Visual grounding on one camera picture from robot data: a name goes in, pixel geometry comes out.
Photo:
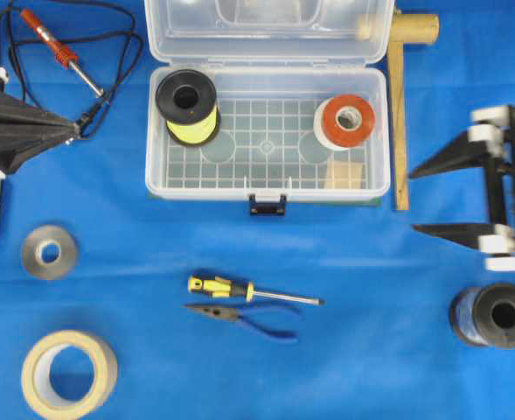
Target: screwdriver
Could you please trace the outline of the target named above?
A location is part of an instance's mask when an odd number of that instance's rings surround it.
[[[287,295],[284,293],[274,293],[272,291],[256,290],[253,283],[242,284],[236,283],[226,278],[211,276],[191,276],[187,289],[190,293],[201,293],[211,298],[245,298],[246,301],[251,302],[255,296],[262,298],[272,298],[289,300],[290,302],[299,302],[301,304],[309,305],[323,305],[322,299],[314,297],[301,297],[295,295]]]
[[[98,98],[103,96],[103,89],[96,85],[96,83],[88,76],[82,68],[79,66],[79,57],[76,53],[68,46],[61,44],[50,32],[45,28],[44,24],[39,20],[39,17],[33,14],[30,9],[23,9],[20,13],[20,17],[36,32],[39,39],[51,48],[55,59],[64,68],[71,67],[79,77],[88,84],[88,86],[94,91]]]

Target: black spool flange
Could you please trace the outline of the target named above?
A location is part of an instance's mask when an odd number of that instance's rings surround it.
[[[160,115],[170,123],[193,125],[204,121],[216,105],[216,87],[201,72],[191,69],[177,70],[168,74],[158,86],[156,105]],[[171,137],[185,146],[200,146],[212,140],[219,132],[220,116],[217,112],[216,127],[211,135],[199,143],[186,143],[170,131]]]
[[[481,346],[467,339],[457,324],[456,305],[469,291],[465,290],[452,302],[449,308],[450,321],[462,341],[472,346]],[[488,346],[515,348],[515,284],[495,283],[481,289],[473,304],[472,317],[478,334]]]

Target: duct tape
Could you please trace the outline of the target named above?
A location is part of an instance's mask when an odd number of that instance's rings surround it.
[[[53,389],[50,380],[55,357],[68,347],[76,347],[90,358],[94,380],[86,396],[68,401]],[[111,395],[118,366],[111,348],[90,333],[66,330],[41,339],[28,353],[22,367],[24,398],[37,414],[49,420],[76,420],[99,408]]]
[[[52,260],[44,251],[53,248]],[[22,264],[31,276],[41,280],[55,280],[74,268],[77,249],[73,237],[63,228],[46,225],[37,228],[24,240]]]
[[[449,307],[449,320],[466,344],[515,348],[515,284],[463,290]]]
[[[376,117],[368,101],[342,94],[324,101],[316,111],[314,132],[323,146],[344,151],[361,145],[375,127]]]

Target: black cable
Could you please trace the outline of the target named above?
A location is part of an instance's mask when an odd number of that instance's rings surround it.
[[[35,98],[35,96],[32,94],[31,90],[27,86],[25,74],[24,74],[24,67],[21,64],[21,59],[19,58],[19,48],[21,46],[28,46],[28,45],[34,45],[34,44],[42,44],[42,41],[35,38],[35,39],[20,39],[15,40],[14,34],[12,31],[12,24],[11,24],[11,17],[10,14],[13,11],[20,12],[22,11],[21,8],[14,5],[14,3],[17,0],[9,0],[8,6],[0,12],[0,28],[2,25],[3,18],[6,21],[6,32],[9,39],[9,48],[8,48],[8,56],[10,60],[10,64],[12,66],[12,69],[14,70],[14,73],[16,74],[18,81],[20,83],[20,87],[22,88],[22,98],[23,101],[26,100],[27,97],[30,98],[30,100],[38,107],[42,108],[39,101]],[[123,44],[123,48],[120,54],[119,63],[117,66],[117,73],[115,76],[114,84],[105,91],[104,95],[94,103],[93,106],[91,106],[86,112],[84,112],[77,123],[80,126],[80,136],[81,138],[89,138],[93,136],[99,129],[101,124],[106,118],[106,115],[108,114],[109,108],[111,107],[111,104],[113,103],[113,100],[115,98],[115,93],[117,88],[129,77],[129,75],[132,73],[133,69],[135,68],[136,64],[138,63],[139,59],[141,58],[141,55],[143,53],[144,48],[144,41],[143,39],[134,32],[136,28],[136,19],[135,16],[128,10],[124,9],[123,7],[103,2],[103,1],[97,1],[97,0],[45,0],[52,3],[59,3],[59,4],[70,4],[70,5],[77,5],[77,6],[93,6],[93,7],[101,7],[105,9],[110,9],[112,11],[120,12],[121,14],[127,16],[130,19],[130,25],[127,30],[121,30],[121,31],[107,31],[103,32],[97,35],[89,36],[89,37],[82,37],[82,38],[68,38],[68,39],[60,39],[59,42],[62,44],[80,44],[80,43],[90,43],[90,42],[96,42],[96,41],[102,41],[105,39],[111,39],[116,37],[124,37],[125,42]],[[123,69],[125,66],[126,59],[128,57],[128,52],[130,50],[131,46],[131,40],[134,39],[137,43],[137,49],[136,53],[131,60],[129,66],[127,68]],[[0,59],[2,54],[2,46],[0,42]],[[93,124],[95,120],[94,125],[92,128],[87,132],[88,127]]]

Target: yellow wire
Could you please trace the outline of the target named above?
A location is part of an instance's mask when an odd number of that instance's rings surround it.
[[[201,122],[193,125],[180,125],[166,122],[170,131],[182,142],[187,144],[203,143],[216,128],[218,108],[214,105],[211,114]]]

